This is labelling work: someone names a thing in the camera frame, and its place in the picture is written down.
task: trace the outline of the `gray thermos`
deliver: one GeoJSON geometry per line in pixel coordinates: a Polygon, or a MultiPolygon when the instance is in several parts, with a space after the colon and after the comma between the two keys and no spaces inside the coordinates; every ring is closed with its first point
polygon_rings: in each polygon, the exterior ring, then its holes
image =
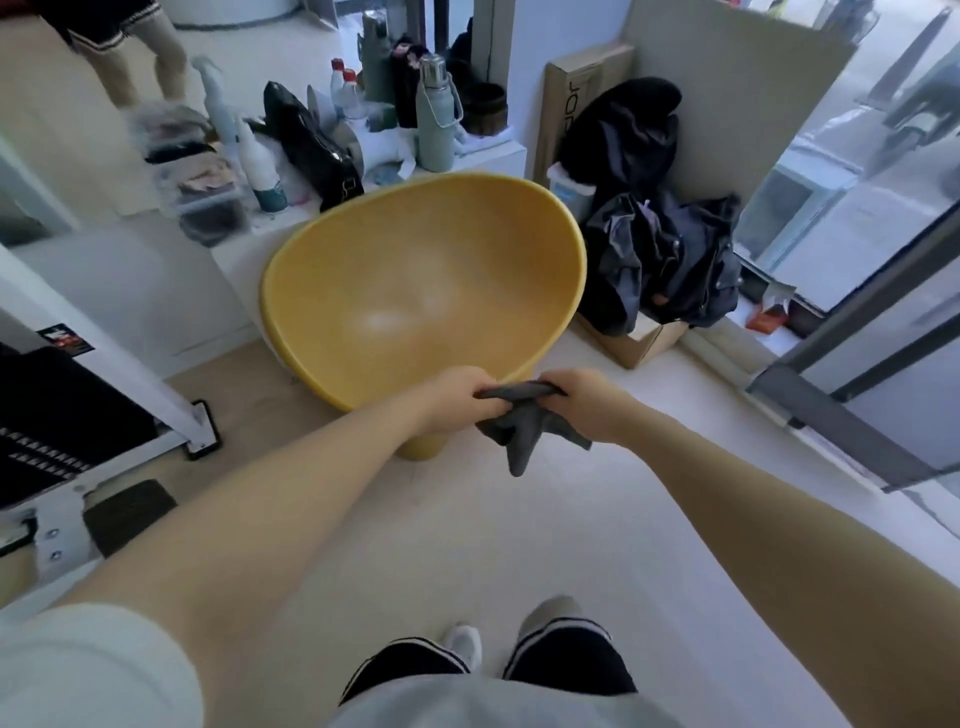
{"type": "Polygon", "coordinates": [[[364,92],[368,101],[394,102],[394,76],[390,67],[392,49],[386,12],[364,11],[363,35],[357,36],[357,53],[363,66],[364,92]]]}
{"type": "Polygon", "coordinates": [[[446,62],[436,54],[420,59],[417,84],[417,162],[430,172],[453,169],[453,135],[464,110],[446,72],[446,62]]]}

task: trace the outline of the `person's left hand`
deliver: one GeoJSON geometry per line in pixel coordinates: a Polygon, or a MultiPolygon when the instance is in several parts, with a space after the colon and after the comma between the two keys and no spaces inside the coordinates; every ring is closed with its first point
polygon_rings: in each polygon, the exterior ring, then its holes
{"type": "Polygon", "coordinates": [[[456,432],[481,420],[505,414],[505,400],[478,400],[473,395],[497,385],[479,367],[451,367],[414,386],[410,395],[422,407],[420,434],[456,432]]]}

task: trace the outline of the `person's arm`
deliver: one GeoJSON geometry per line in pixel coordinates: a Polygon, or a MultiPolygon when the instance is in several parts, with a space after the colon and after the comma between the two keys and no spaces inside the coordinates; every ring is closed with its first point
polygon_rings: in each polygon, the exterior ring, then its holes
{"type": "Polygon", "coordinates": [[[238,638],[293,591],[394,451],[502,415],[504,400],[473,396],[495,384],[481,369],[447,370],[275,450],[174,509],[60,604],[152,619],[190,657],[209,703],[238,638]]]}
{"type": "Polygon", "coordinates": [[[846,514],[590,371],[543,404],[632,450],[855,726],[960,725],[960,590],[846,514]]]}

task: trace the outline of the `white sleeve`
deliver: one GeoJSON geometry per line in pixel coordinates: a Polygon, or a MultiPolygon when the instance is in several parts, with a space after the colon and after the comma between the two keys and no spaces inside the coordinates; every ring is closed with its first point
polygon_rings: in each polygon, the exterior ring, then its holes
{"type": "Polygon", "coordinates": [[[0,642],[0,725],[202,728],[204,699],[159,626],[121,607],[72,604],[0,642]]]}

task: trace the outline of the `hand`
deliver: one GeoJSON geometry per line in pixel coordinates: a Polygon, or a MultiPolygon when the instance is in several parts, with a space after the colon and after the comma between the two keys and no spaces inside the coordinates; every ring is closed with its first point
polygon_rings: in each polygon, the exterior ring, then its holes
{"type": "Polygon", "coordinates": [[[478,400],[473,395],[497,385],[479,367],[451,367],[410,390],[422,410],[421,435],[456,432],[510,411],[505,400],[478,400]]]}
{"type": "Polygon", "coordinates": [[[566,397],[540,398],[540,404],[594,442],[617,442],[630,409],[638,405],[633,397],[592,369],[558,369],[544,372],[540,380],[556,384],[566,392],[566,397]]]}

